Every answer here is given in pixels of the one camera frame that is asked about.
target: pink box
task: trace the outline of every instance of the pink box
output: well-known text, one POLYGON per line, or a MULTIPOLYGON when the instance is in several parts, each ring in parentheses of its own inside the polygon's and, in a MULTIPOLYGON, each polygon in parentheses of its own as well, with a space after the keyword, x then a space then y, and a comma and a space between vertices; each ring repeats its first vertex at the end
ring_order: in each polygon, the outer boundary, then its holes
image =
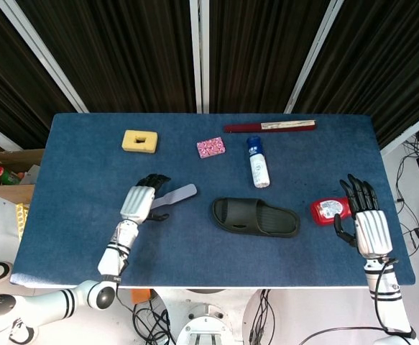
POLYGON ((225 145, 220 137, 205 140, 204 142, 197 142, 196 148, 198 149, 200 158, 207 158, 225 153, 225 145))

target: red ketchup bottle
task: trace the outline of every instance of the red ketchup bottle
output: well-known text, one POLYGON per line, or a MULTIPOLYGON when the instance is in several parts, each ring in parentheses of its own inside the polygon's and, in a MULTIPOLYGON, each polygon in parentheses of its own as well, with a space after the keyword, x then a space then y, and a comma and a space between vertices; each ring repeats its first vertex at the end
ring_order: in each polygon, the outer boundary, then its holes
POLYGON ((342 219, 351 215, 348 198, 324 198, 311 204, 311 215, 318 225, 333 224, 333 217, 340 214, 342 219))

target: blue tablecloth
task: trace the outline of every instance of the blue tablecloth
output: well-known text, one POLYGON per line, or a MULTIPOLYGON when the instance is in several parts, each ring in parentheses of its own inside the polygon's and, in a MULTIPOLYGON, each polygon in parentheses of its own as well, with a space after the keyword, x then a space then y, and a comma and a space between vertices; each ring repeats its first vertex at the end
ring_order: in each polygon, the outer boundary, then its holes
MULTIPOLYGON (((172 178, 160 195, 194 183, 198 195, 157 209, 168 220, 148 221, 122 275, 126 286, 295 287, 366 286, 357 251, 332 226, 316 225, 310 203, 344 196, 341 178, 368 180, 387 215, 400 284, 415 276, 402 238, 371 120, 362 115, 57 114, 11 281, 28 286, 77 285, 100 278, 100 260, 132 185, 150 173, 172 178), (271 185, 252 182, 246 139, 224 124, 316 119, 310 132, 260 134, 271 185), (125 152, 127 129, 158 132, 154 155, 125 152), (202 160, 196 142, 221 136, 226 153, 202 160), (218 197, 261 198, 298 213, 291 239, 232 234, 217 227, 218 197)), ((351 219, 344 226, 353 233, 351 219)))

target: bottle label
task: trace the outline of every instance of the bottle label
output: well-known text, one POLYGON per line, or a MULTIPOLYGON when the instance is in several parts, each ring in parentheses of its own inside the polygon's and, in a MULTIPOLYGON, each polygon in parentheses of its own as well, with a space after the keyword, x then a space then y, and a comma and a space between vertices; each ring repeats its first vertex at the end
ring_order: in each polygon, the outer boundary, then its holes
POLYGON ((255 146, 251 146, 249 148, 249 156, 252 157, 254 155, 263 155, 264 154, 264 150, 262 149, 261 145, 255 145, 255 146))
POLYGON ((319 203, 321 215, 326 219, 332 219, 336 214, 341 214, 344 206, 335 200, 326 200, 319 203))
POLYGON ((265 163, 264 155, 251 156, 251 171, 254 184, 270 184, 270 177, 268 176, 267 164, 265 163))

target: yellow sponge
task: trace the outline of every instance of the yellow sponge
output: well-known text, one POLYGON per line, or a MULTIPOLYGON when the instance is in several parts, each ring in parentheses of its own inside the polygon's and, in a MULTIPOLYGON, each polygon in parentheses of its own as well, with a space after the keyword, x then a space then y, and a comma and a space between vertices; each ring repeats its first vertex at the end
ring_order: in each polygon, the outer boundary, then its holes
POLYGON ((130 152, 155 153, 157 149, 158 133, 127 130, 124 133, 123 150, 130 152))

